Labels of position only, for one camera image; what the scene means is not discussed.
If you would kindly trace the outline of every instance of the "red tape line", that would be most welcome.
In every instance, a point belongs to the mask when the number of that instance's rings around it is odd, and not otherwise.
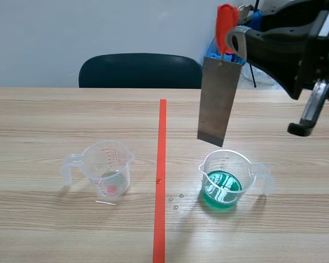
[[[166,122],[167,101],[160,100],[158,122],[153,263],[166,262]]]

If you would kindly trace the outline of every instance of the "plastic measuring cup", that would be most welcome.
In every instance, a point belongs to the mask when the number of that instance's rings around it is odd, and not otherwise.
[[[262,194],[268,195],[273,184],[270,168],[251,163],[244,155],[232,150],[211,152],[198,169],[203,173],[202,193],[207,203],[228,208],[249,190],[256,178],[263,178]]]
[[[99,195],[119,196],[129,186],[129,163],[133,159],[134,154],[124,144],[100,141],[83,153],[66,156],[61,175],[65,185],[71,185],[71,167],[78,167]]]

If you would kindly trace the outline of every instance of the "wood grain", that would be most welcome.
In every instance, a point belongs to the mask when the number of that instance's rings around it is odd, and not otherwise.
[[[160,99],[167,262],[329,262],[329,104],[312,136],[286,132],[308,96],[237,92],[224,148],[269,165],[275,187],[264,198],[257,181],[222,211],[200,196],[197,166],[217,147],[196,139],[199,90],[0,88],[0,262],[152,261]],[[108,139],[136,155],[126,195],[98,197],[78,170],[64,187],[63,158]]]

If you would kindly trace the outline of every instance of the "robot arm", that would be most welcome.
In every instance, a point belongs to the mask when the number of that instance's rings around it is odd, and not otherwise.
[[[313,90],[300,122],[288,127],[291,134],[310,135],[329,99],[329,0],[294,1],[241,24],[226,35],[230,49],[271,75],[295,100],[302,89]]]
[[[226,34],[231,50],[272,76],[295,100],[302,89],[312,90],[299,123],[288,127],[291,134],[310,135],[329,100],[329,0],[295,0],[279,9],[258,11],[239,24]],[[198,138],[222,146],[237,80],[232,74],[218,74],[223,62],[207,62]],[[235,66],[227,64],[223,67],[233,71]]]

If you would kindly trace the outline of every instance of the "black chair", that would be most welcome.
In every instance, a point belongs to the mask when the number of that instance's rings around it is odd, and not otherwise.
[[[184,56],[129,53],[96,56],[79,73],[80,88],[200,89],[202,67]]]

